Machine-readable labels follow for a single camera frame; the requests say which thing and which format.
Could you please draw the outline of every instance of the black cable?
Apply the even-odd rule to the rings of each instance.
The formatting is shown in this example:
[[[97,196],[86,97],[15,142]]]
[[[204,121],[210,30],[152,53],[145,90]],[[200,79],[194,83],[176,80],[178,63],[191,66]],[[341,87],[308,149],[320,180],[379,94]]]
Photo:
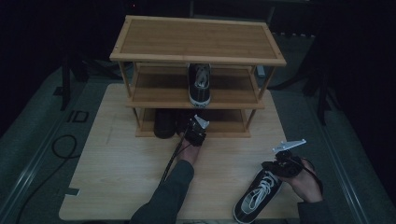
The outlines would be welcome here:
[[[188,147],[188,146],[186,146],[186,147],[184,147],[183,149],[180,150],[181,144],[183,143],[184,136],[186,136],[187,130],[188,130],[188,129],[186,129],[186,130],[184,131],[184,133],[183,133],[183,136],[181,136],[180,141],[178,142],[178,144],[177,144],[177,146],[176,146],[176,148],[175,148],[175,151],[174,151],[174,153],[172,154],[171,159],[169,160],[168,164],[166,165],[165,171],[163,171],[163,177],[161,178],[160,185],[161,185],[161,183],[163,183],[163,181],[165,181],[165,178],[168,176],[169,169],[171,168],[172,163],[173,163],[173,161],[175,160],[175,157],[176,157],[182,150],[184,150],[184,149],[186,149],[186,148]]]
[[[56,151],[55,145],[59,140],[61,140],[62,138],[65,138],[65,137],[72,138],[74,141],[74,145],[72,147],[72,150],[70,151],[70,153],[67,156],[62,156]],[[18,213],[17,220],[15,221],[16,224],[20,223],[21,215],[23,213],[24,208],[29,203],[29,201],[33,198],[33,196],[35,196],[35,194],[44,186],[44,184],[46,184],[47,181],[49,181],[69,160],[80,157],[81,154],[79,154],[77,156],[73,156],[73,154],[76,151],[76,148],[77,148],[77,138],[71,134],[64,134],[64,135],[56,138],[52,142],[52,146],[51,146],[52,152],[55,154],[56,157],[64,159],[64,161],[43,182],[41,182],[41,184],[38,185],[38,187],[27,197],[27,199],[25,200],[25,202],[23,203],[23,205],[21,207],[20,212]]]
[[[314,163],[312,163],[311,161],[307,160],[306,158],[302,158],[302,160],[305,160],[305,161],[307,161],[307,162],[309,163],[309,165],[312,167],[312,170],[314,170],[314,171],[315,171],[315,166],[314,166]]]

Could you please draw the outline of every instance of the black and white sneaker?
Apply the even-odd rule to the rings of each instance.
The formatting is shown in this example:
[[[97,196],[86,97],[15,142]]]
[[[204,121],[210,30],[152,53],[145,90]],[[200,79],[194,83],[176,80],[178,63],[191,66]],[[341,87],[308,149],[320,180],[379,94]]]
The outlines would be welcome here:
[[[252,223],[274,198],[281,186],[281,180],[271,172],[262,169],[233,208],[233,218],[238,223]]]
[[[189,64],[189,96],[195,107],[205,107],[210,102],[209,77],[210,64]]]

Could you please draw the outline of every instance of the shoelace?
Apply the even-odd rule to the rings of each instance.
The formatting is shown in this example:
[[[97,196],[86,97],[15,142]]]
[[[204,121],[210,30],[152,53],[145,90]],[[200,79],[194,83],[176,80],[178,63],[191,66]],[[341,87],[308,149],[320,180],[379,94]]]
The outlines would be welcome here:
[[[253,195],[248,204],[251,210],[255,210],[264,198],[271,192],[271,187],[274,186],[275,177],[270,173],[266,173],[265,177],[260,181],[259,186],[253,190]]]

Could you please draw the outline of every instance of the hand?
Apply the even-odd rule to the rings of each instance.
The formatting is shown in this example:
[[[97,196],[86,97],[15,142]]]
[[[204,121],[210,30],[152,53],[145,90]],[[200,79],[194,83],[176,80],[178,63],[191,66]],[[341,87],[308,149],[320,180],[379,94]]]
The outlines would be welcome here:
[[[302,160],[302,162],[308,170],[310,170],[313,174],[316,174],[308,161]],[[297,176],[293,178],[285,178],[281,176],[278,178],[289,183],[294,192],[306,203],[317,203],[323,201],[317,181],[306,170],[303,169]]]

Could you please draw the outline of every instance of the shoe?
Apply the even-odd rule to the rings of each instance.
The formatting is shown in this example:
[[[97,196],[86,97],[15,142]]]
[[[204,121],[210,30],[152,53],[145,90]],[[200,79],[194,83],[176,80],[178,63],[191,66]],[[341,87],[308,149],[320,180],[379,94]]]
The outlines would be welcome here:
[[[159,108],[155,110],[154,134],[159,138],[170,138],[176,132],[176,110]]]
[[[252,223],[281,186],[282,181],[275,175],[264,169],[260,170],[244,196],[233,208],[233,218],[238,223]]]
[[[195,107],[205,107],[210,102],[209,77],[210,64],[189,64],[189,96]]]

